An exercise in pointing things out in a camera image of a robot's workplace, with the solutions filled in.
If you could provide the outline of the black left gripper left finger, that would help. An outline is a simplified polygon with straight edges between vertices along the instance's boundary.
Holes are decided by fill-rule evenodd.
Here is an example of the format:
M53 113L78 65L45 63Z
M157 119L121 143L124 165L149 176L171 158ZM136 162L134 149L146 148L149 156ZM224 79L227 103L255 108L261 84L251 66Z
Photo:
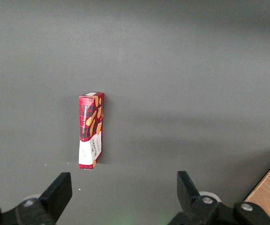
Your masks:
M29 197L9 211L0 209L0 225L54 225L72 198L69 172L62 172L39 197Z

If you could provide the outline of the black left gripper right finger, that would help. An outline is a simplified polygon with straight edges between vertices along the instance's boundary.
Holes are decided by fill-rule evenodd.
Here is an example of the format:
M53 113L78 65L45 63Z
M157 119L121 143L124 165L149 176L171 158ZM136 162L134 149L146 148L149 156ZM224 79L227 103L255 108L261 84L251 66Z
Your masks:
M201 195L186 171L177 172L177 197L182 211L170 225L270 225L270 216L255 203L237 202L230 208Z

